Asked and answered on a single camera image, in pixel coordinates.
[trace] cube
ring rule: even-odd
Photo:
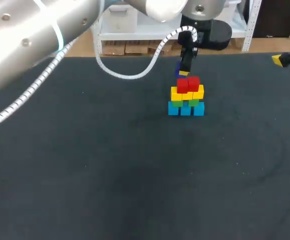
[[[198,91],[193,93],[193,99],[204,99],[204,85],[199,85]]]
[[[168,115],[170,116],[178,116],[179,115],[179,107],[173,107],[173,103],[168,102]]]
[[[198,92],[200,85],[200,79],[197,76],[190,76],[188,78],[188,91],[190,92]]]
[[[183,106],[183,101],[172,101],[172,103],[174,108],[179,108]]]
[[[171,87],[171,94],[170,95],[171,95],[171,100],[173,102],[182,101],[182,94],[177,93],[176,86]]]
[[[196,107],[199,104],[199,99],[189,100],[188,105],[190,107]]]
[[[187,79],[177,79],[177,93],[186,94],[188,93],[188,80]]]
[[[183,106],[180,108],[180,115],[190,116],[190,114],[191,114],[191,107],[188,105],[188,102],[185,101]]]
[[[182,100],[184,101],[184,100],[192,100],[193,99],[193,92],[192,91],[190,91],[190,92],[188,92],[188,93],[185,93],[185,94],[183,94],[183,96],[182,96]]]
[[[205,103],[200,102],[198,106],[194,107],[194,116],[204,116],[205,115]]]

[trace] white container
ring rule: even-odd
[[[223,22],[230,24],[234,18],[234,13],[237,8],[237,5],[240,3],[241,3],[241,0],[227,0],[225,3],[224,10],[215,19],[221,20]]]
[[[111,5],[104,12],[110,33],[134,33],[137,30],[138,11],[128,4]]]

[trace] yellow object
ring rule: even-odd
[[[272,56],[271,58],[273,59],[274,63],[280,67],[283,67],[283,65],[281,64],[280,60],[279,60],[279,57],[281,55],[275,55],[275,56]]]
[[[182,101],[182,94],[177,93],[177,87],[176,86],[172,86],[171,87],[171,101],[172,102],[178,102],[178,101]]]
[[[185,101],[185,100],[193,100],[193,92],[192,91],[183,94],[183,101]]]
[[[179,75],[188,76],[189,72],[187,71],[179,71]]]
[[[198,91],[195,91],[193,93],[193,100],[195,100],[195,99],[204,99],[204,93],[205,93],[204,85],[201,84],[201,85],[199,85]]]

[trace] wooden floor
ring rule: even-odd
[[[244,39],[232,39],[228,48],[223,51],[201,50],[200,54],[240,54]],[[290,38],[254,38],[248,53],[290,52]],[[93,36],[85,32],[72,47],[68,57],[94,57]]]

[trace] black table surface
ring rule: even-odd
[[[0,240],[290,240],[290,67],[199,56],[206,115],[169,117],[177,60],[125,81],[67,58],[0,125]],[[136,74],[149,59],[104,62]]]

